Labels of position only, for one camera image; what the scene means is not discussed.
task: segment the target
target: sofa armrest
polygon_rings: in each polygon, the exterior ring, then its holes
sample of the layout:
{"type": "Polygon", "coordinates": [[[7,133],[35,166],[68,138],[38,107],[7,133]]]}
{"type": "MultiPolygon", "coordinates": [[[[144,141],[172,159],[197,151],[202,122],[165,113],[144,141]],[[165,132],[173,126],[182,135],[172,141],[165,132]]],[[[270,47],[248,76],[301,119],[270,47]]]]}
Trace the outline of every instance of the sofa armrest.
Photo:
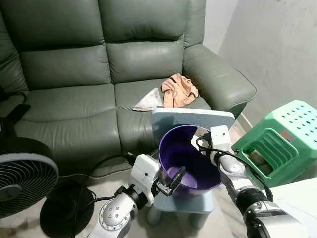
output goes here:
{"type": "Polygon", "coordinates": [[[242,73],[202,44],[185,49],[183,74],[192,80],[212,109],[231,111],[235,116],[257,93],[242,73]]]}

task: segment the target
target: fan grille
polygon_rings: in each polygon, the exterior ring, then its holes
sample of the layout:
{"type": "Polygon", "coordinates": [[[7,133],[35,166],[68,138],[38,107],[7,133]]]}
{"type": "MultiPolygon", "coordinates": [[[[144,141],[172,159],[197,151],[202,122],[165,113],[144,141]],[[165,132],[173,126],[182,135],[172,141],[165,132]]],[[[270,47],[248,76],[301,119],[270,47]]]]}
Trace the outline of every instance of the fan grille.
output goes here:
{"type": "Polygon", "coordinates": [[[45,197],[56,185],[58,171],[52,165],[36,160],[0,163],[0,218],[20,212],[45,197]],[[14,187],[18,194],[3,199],[5,188],[14,187]]]}

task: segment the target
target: stool leg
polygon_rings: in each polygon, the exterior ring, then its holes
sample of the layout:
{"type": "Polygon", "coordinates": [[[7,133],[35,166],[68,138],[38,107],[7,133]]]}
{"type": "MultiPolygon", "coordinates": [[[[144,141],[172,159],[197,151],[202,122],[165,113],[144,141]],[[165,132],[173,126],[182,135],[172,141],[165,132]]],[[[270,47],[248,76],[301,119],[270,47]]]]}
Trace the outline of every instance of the stool leg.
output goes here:
{"type": "Polygon", "coordinates": [[[193,227],[200,229],[205,224],[209,214],[192,213],[189,216],[189,221],[193,227]]]}
{"type": "Polygon", "coordinates": [[[147,214],[147,220],[150,225],[156,226],[160,221],[161,210],[156,209],[152,206],[147,214]]]}

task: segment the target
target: white wall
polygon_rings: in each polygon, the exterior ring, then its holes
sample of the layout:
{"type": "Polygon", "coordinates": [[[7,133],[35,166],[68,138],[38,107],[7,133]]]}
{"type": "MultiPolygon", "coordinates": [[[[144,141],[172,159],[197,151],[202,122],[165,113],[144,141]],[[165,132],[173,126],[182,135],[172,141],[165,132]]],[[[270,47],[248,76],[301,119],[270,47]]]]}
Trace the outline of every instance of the white wall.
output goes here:
{"type": "Polygon", "coordinates": [[[258,88],[252,124],[293,99],[317,108],[316,26],[316,0],[238,0],[219,54],[258,88]]]}
{"type": "Polygon", "coordinates": [[[204,45],[218,53],[238,0],[207,0],[204,45]]]}

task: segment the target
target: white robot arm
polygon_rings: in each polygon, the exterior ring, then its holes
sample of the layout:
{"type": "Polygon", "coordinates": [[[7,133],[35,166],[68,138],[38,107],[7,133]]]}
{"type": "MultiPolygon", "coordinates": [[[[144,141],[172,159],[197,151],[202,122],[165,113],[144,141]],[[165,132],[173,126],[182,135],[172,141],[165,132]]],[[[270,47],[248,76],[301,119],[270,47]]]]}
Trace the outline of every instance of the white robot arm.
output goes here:
{"type": "MultiPolygon", "coordinates": [[[[211,128],[210,159],[218,166],[222,183],[239,208],[247,226],[248,238],[308,238],[301,224],[268,200],[249,178],[245,165],[225,151],[233,153],[227,126],[211,128]]],[[[138,210],[151,206],[154,197],[162,192],[171,196],[180,185],[186,169],[182,167],[169,184],[160,180],[160,163],[149,155],[139,155],[131,171],[131,185],[121,187],[119,195],[100,210],[99,221],[89,238],[124,238],[138,210]]]]}

